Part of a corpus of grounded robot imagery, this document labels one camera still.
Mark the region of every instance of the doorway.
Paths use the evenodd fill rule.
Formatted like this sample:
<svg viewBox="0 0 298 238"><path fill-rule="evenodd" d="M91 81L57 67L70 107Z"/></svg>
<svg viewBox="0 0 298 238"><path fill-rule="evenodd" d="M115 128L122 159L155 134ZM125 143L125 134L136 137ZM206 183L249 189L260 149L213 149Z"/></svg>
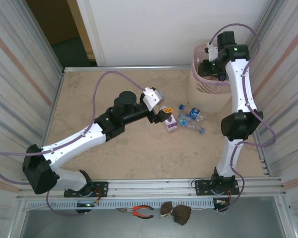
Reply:
<svg viewBox="0 0 298 238"><path fill-rule="evenodd" d="M62 68L97 66L76 0L26 0Z"/></svg>

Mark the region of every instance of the water bottle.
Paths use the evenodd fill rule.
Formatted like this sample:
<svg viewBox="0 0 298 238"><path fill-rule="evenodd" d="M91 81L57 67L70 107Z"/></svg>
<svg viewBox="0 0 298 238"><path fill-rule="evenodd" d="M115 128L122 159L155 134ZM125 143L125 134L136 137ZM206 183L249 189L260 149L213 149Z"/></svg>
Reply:
<svg viewBox="0 0 298 238"><path fill-rule="evenodd" d="M180 125L191 131L196 131L200 134L203 134L205 131L205 129L200 125L200 123L197 120L194 120L185 112L180 111L177 120Z"/></svg>
<svg viewBox="0 0 298 238"><path fill-rule="evenodd" d="M186 113L188 116L190 116L193 120L197 120L198 122L201 122L203 120L203 116L201 115L201 111L197 108L194 108L190 105L185 106L181 104L179 106L179 109Z"/></svg>

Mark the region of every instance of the red pliers handle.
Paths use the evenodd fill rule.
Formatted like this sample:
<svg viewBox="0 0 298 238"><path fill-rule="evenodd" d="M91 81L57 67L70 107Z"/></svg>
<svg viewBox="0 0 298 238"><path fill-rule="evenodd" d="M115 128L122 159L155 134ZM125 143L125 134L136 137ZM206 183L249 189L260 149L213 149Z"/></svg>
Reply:
<svg viewBox="0 0 298 238"><path fill-rule="evenodd" d="M141 206L138 206L138 207L133 207L133 215L134 215L134 216L137 216L137 217L139 217L139 218L142 218L142 219L150 219L150 218L153 217L153 215L148 215L148 216L146 216L146 215L142 215L142 214L139 214L138 212L136 212L137 210L142 209L142 208L146 208L146 209L153 210L153 208L150 207L150 206L147 206L147 205L141 205Z"/></svg>

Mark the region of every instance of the bottle label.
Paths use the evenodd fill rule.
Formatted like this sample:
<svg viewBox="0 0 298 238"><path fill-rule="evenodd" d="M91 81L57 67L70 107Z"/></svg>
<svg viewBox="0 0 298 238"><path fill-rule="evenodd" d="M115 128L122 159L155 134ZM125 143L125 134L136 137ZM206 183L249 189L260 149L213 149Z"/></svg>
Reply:
<svg viewBox="0 0 298 238"><path fill-rule="evenodd" d="M190 121L190 119L191 119L190 116L187 115L187 114L185 114L185 115L180 119L179 123L180 123L181 125L183 125L183 126L187 126L188 123L189 123L189 121Z"/></svg>
<svg viewBox="0 0 298 238"><path fill-rule="evenodd" d="M173 116L173 115L171 115L165 122L166 122L168 128L171 128L171 127L173 127L173 126L178 125L178 123L177 123L177 121L174 119L174 116Z"/></svg>
<svg viewBox="0 0 298 238"><path fill-rule="evenodd" d="M190 112L190 117L192 117L192 119L195 120L198 117L199 113L200 113L199 109L192 108L192 110Z"/></svg>

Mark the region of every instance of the plastic bottle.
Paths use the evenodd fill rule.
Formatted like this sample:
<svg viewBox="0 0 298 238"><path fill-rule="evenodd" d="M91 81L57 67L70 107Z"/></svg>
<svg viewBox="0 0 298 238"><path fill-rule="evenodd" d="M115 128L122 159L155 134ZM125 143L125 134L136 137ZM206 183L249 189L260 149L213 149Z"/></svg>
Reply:
<svg viewBox="0 0 298 238"><path fill-rule="evenodd" d="M171 116L167 120L165 120L163 122L163 124L169 133L173 133L173 132L179 130L179 125L178 125L177 121L175 120L173 114L171 114Z"/></svg>
<svg viewBox="0 0 298 238"><path fill-rule="evenodd" d="M193 120L197 120L198 122L201 122L203 120L203 116L201 115L201 111L197 108L194 108L190 105L183 105L181 104L179 106L179 109L186 113L188 116L190 116Z"/></svg>
<svg viewBox="0 0 298 238"><path fill-rule="evenodd" d="M205 129L200 125L200 123L197 120L194 120L191 118L187 113L180 111L177 120L180 125L183 127L191 130L196 131L200 134L203 134Z"/></svg>

